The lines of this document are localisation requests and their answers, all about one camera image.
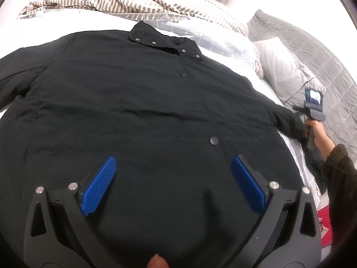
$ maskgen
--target dark fuzzy sleeve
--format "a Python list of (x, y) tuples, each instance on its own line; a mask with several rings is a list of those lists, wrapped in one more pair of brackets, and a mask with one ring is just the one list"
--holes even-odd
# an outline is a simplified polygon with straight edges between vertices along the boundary
[(357, 170), (342, 144), (338, 144), (324, 162), (322, 175), (327, 181), (332, 246), (335, 246), (357, 209)]

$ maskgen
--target fingertip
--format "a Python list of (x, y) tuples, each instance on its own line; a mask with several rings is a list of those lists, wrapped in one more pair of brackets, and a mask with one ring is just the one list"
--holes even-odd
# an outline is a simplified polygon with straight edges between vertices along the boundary
[(146, 268), (169, 268), (169, 266), (164, 258), (156, 254), (150, 259)]

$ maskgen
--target metal snap button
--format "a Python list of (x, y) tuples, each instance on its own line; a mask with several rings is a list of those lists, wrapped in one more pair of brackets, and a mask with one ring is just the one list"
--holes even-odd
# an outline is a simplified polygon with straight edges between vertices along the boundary
[(212, 145), (218, 145), (219, 140), (217, 137), (211, 137), (210, 142)]

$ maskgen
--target pillow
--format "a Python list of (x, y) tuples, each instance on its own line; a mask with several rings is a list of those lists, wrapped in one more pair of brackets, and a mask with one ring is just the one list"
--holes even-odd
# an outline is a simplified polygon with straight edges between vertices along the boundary
[(264, 76), (269, 80), (276, 95), (288, 109), (303, 107), (305, 89), (313, 88), (322, 92), (326, 88), (312, 71), (287, 49), (279, 37), (256, 41)]

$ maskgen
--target small screen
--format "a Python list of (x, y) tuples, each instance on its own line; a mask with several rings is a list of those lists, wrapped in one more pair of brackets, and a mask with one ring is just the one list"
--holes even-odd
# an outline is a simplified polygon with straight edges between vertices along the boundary
[(306, 90), (306, 94), (308, 95), (307, 101), (311, 104), (321, 106), (321, 94), (318, 91), (314, 91), (311, 89)]

